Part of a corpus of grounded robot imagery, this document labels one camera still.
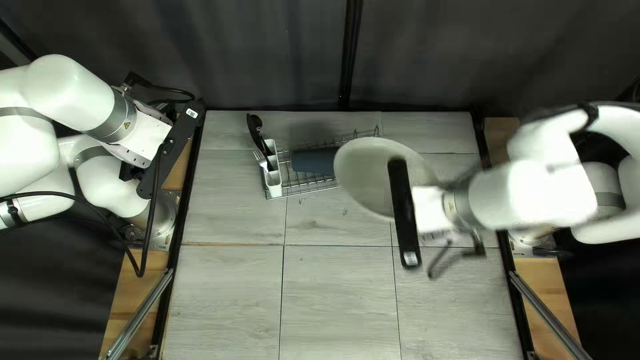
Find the table surface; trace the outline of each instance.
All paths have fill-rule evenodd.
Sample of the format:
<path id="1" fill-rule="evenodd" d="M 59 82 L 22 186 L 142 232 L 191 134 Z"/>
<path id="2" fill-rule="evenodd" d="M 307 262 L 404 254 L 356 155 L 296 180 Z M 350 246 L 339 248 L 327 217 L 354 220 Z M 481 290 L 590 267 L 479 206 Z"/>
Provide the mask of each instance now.
<path id="1" fill-rule="evenodd" d="M 485 135 L 494 165 L 506 161 L 507 156 L 504 150 L 506 141 L 518 126 L 519 121 L 515 118 L 486 119 Z M 189 151 L 190 144 L 188 144 L 176 162 L 163 185 L 163 189 L 182 189 Z M 134 255 L 139 258 L 140 251 L 135 250 Z M 100 356 L 103 355 L 122 327 L 130 319 L 148 291 L 162 276 L 166 268 L 167 259 L 167 252 L 150 251 L 147 265 L 148 271 L 142 279 L 135 276 L 128 260 L 123 260 Z M 515 263 L 518 273 L 536 291 L 563 325 L 577 338 L 575 322 L 557 260 L 554 258 L 517 258 Z M 156 319 L 156 309 L 157 305 L 148 314 L 130 342 L 126 352 L 129 357 L 142 357 L 148 350 Z M 525 310 L 527 311 L 534 347 L 541 359 L 572 359 L 571 355 L 567 353 L 550 329 L 526 302 Z"/>

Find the dark backdrop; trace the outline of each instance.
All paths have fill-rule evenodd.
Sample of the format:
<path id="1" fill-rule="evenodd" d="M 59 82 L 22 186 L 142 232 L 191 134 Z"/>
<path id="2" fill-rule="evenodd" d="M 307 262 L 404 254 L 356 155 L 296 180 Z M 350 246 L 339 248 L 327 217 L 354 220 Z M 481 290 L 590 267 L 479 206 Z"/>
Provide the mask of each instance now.
<path id="1" fill-rule="evenodd" d="M 38 55 L 129 70 L 213 108 L 336 106 L 345 1 L 0 0 Z M 640 2 L 365 0 L 354 104 L 522 115 L 613 99 L 638 75 Z"/>

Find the dish rack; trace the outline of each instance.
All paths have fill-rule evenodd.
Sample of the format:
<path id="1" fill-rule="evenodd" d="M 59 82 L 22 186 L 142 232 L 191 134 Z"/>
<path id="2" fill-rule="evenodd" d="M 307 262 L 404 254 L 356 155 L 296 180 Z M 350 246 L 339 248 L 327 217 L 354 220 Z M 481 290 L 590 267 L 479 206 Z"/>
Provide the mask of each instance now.
<path id="1" fill-rule="evenodd" d="M 361 132 L 358 132 L 356 129 L 354 129 L 352 134 L 342 136 L 340 138 L 334 138 L 331 139 L 331 141 L 325 140 L 321 143 L 304 145 L 293 150 L 276 151 L 278 170 L 280 171 L 280 176 L 282 176 L 282 191 L 274 192 L 273 187 L 271 187 L 270 190 L 266 178 L 264 177 L 264 172 L 261 172 L 265 197 L 267 198 L 267 200 L 279 199 L 282 197 L 300 195 L 303 193 L 319 192 L 322 190 L 340 187 L 340 184 L 336 180 L 335 176 L 294 171 L 291 161 L 291 152 L 297 150 L 341 147 L 353 139 L 365 137 L 380 137 L 379 127 L 376 126 L 373 130 Z"/>

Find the utensil holder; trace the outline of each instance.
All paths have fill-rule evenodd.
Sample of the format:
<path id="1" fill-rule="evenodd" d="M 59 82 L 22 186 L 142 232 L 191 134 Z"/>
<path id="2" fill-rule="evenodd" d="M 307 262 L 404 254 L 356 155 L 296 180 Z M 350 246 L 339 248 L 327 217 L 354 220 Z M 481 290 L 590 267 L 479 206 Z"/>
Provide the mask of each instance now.
<path id="1" fill-rule="evenodd" d="M 271 153 L 274 154 L 271 156 L 267 156 L 267 161 L 274 168 L 274 171 L 269 171 L 267 174 L 264 174 L 264 184 L 271 198 L 281 197 L 282 175 L 280 173 L 280 163 L 278 162 L 278 151 L 276 149 L 276 142 L 274 139 L 264 139 L 264 143 L 267 145 L 269 150 L 271 150 Z"/>

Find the gray wood-grain tile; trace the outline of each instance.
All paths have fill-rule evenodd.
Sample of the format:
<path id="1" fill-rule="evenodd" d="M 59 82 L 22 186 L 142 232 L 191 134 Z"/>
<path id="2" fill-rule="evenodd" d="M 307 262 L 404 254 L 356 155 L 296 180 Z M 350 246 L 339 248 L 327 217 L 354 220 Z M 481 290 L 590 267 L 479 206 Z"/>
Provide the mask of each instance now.
<path id="1" fill-rule="evenodd" d="M 201 150 L 184 242 L 283 243 L 286 199 L 266 200 L 251 151 Z"/>
<path id="2" fill-rule="evenodd" d="M 280 359 L 400 359 L 389 247 L 286 246 Z"/>
<path id="3" fill-rule="evenodd" d="M 246 127 L 247 111 L 208 111 L 205 118 L 201 149 L 250 150 L 255 146 Z M 333 138 L 353 136 L 353 130 L 368 132 L 379 126 L 381 113 L 368 112 L 291 112 L 250 111 L 263 123 L 264 138 L 276 140 L 280 150 Z"/>
<path id="4" fill-rule="evenodd" d="M 411 271 L 394 247 L 403 360 L 521 359 L 499 251 L 461 259 L 434 281 L 426 268 L 439 249 L 421 251 L 423 267 Z"/>
<path id="5" fill-rule="evenodd" d="M 417 152 L 478 153 L 471 114 L 382 113 L 385 138 Z"/>
<path id="6" fill-rule="evenodd" d="M 390 246 L 391 233 L 388 221 L 366 213 L 336 188 L 289 198 L 285 243 Z"/>
<path id="7" fill-rule="evenodd" d="M 277 360 L 282 246 L 183 245 L 163 359 Z"/>

